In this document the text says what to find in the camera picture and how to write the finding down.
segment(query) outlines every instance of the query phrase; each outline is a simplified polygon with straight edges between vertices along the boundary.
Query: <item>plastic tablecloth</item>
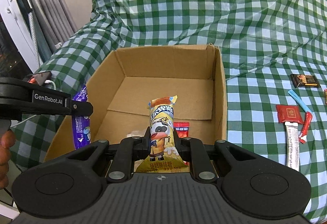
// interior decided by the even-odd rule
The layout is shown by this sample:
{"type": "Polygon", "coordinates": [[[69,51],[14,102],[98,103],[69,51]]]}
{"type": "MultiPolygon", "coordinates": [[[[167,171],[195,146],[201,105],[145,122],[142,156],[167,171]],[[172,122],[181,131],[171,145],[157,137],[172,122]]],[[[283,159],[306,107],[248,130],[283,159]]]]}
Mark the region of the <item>plastic tablecloth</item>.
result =
{"type": "MultiPolygon", "coordinates": [[[[208,44],[221,48],[228,99],[228,141],[286,163],[286,135],[276,104],[295,105],[291,73],[315,75],[321,88],[295,92],[313,111],[300,172],[312,186],[305,216],[327,215],[327,0],[92,0],[91,21],[40,70],[74,95],[111,50],[139,45],[208,44]]],[[[14,129],[12,160],[43,161],[62,117],[38,116],[14,129]]]]}

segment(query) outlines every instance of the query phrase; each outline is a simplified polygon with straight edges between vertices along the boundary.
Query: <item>white cable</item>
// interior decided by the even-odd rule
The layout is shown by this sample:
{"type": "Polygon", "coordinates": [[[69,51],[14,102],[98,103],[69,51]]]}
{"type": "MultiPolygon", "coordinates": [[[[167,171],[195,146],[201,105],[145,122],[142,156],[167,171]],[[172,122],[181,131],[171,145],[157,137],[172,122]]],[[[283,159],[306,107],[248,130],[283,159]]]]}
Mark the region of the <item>white cable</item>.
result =
{"type": "Polygon", "coordinates": [[[35,116],[36,116],[36,115],[33,115],[33,116],[31,116],[31,117],[28,117],[27,119],[22,120],[20,123],[16,123],[16,124],[10,126],[10,128],[15,127],[15,126],[17,126],[17,125],[19,125],[19,124],[21,124],[21,123],[24,123],[25,121],[27,121],[27,120],[29,120],[29,119],[32,119],[32,118],[35,117],[35,116]]]}
{"type": "Polygon", "coordinates": [[[56,83],[55,83],[55,82],[53,82],[53,81],[51,81],[51,80],[45,80],[44,83],[51,83],[51,84],[53,85],[53,89],[54,89],[54,90],[57,90],[57,86],[56,86],[56,83]]]}
{"type": "Polygon", "coordinates": [[[31,28],[31,37],[32,37],[33,45],[34,45],[34,55],[35,55],[36,65],[39,69],[40,68],[40,56],[39,56],[38,42],[36,40],[33,12],[28,13],[28,21],[29,21],[29,26],[31,28]]]}

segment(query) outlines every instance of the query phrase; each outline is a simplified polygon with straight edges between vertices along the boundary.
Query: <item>red wrapper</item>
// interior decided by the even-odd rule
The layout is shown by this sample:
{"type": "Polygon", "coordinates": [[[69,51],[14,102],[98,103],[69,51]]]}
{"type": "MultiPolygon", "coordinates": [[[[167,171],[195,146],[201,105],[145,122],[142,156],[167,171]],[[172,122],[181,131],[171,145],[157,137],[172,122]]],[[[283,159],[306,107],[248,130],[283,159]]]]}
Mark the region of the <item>red wrapper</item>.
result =
{"type": "Polygon", "coordinates": [[[291,122],[304,124],[298,106],[276,105],[279,123],[291,122]]]}
{"type": "Polygon", "coordinates": [[[176,129],[179,138],[188,137],[190,123],[174,123],[174,128],[176,129]]]}

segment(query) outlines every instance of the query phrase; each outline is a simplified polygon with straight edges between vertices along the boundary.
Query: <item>cardboard box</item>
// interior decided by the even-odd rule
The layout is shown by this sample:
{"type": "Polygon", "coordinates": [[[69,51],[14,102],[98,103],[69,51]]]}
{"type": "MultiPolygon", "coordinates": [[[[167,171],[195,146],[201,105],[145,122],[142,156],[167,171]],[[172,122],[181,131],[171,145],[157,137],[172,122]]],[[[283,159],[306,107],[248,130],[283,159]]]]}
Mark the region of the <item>cardboard box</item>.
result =
{"type": "MultiPolygon", "coordinates": [[[[119,143],[149,126],[148,102],[177,95],[174,121],[189,122],[189,136],[213,144],[226,138],[225,73],[219,48],[176,45],[112,51],[87,83],[92,141],[119,143]]],[[[45,161],[74,150],[71,117],[57,131],[45,161]]]]}

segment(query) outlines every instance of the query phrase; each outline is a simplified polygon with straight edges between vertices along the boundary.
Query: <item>blue packet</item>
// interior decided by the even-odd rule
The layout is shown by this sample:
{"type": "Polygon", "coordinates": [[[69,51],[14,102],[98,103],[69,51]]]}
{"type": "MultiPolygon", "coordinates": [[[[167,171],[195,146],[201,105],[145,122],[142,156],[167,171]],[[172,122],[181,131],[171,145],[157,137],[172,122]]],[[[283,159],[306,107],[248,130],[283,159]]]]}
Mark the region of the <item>blue packet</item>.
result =
{"type": "MultiPolygon", "coordinates": [[[[73,97],[73,100],[89,101],[87,96],[86,85],[83,85],[83,88],[73,97]]],[[[89,116],[72,116],[72,127],[75,149],[90,144],[91,133],[89,116]]]]}

